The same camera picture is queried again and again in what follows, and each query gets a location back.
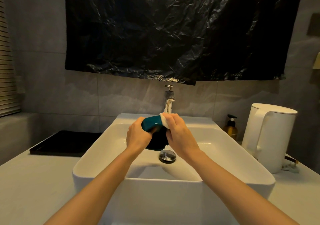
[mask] window blind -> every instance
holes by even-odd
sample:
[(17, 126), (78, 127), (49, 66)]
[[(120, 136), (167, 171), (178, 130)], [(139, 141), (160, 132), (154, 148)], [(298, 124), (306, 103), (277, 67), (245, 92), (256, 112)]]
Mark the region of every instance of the window blind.
[(4, 2), (0, 0), (0, 117), (20, 112)]

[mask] white pitcher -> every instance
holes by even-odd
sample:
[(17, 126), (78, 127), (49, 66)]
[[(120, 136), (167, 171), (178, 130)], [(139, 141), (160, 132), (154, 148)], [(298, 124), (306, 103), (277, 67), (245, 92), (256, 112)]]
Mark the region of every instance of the white pitcher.
[(277, 173), (282, 167), (297, 113), (271, 104), (251, 105), (242, 147), (270, 173)]

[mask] person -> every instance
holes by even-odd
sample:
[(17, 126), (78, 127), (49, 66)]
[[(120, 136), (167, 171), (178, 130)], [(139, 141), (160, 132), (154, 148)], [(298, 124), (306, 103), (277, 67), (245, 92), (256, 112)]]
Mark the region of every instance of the person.
[[(178, 114), (164, 113), (164, 116), (170, 127), (166, 132), (169, 145), (178, 156), (198, 172), (203, 182), (222, 200), (239, 224), (298, 224), (201, 151)], [(143, 119), (143, 117), (138, 118), (129, 127), (126, 149), (58, 210), (45, 225), (98, 224), (114, 191), (124, 180), (131, 163), (152, 138), (152, 133), (142, 130)]]

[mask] teal object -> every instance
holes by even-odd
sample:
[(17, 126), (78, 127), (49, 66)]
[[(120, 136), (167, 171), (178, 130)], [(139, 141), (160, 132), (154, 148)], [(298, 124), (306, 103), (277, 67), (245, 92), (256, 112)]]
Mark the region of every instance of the teal object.
[(141, 126), (146, 132), (150, 132), (153, 128), (157, 129), (156, 132), (153, 133), (152, 139), (146, 149), (162, 151), (167, 145), (169, 145), (167, 136), (165, 135), (167, 128), (162, 125), (160, 115), (145, 118), (142, 121)]

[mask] faucet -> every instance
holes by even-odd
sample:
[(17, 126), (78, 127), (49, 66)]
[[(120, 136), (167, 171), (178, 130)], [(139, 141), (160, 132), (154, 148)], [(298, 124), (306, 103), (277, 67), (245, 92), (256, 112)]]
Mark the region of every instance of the faucet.
[(164, 112), (167, 114), (171, 114), (172, 111), (172, 103), (175, 101), (174, 97), (174, 91), (171, 91), (173, 86), (171, 85), (165, 85), (165, 87), (168, 88), (167, 91), (165, 91), (165, 109)]

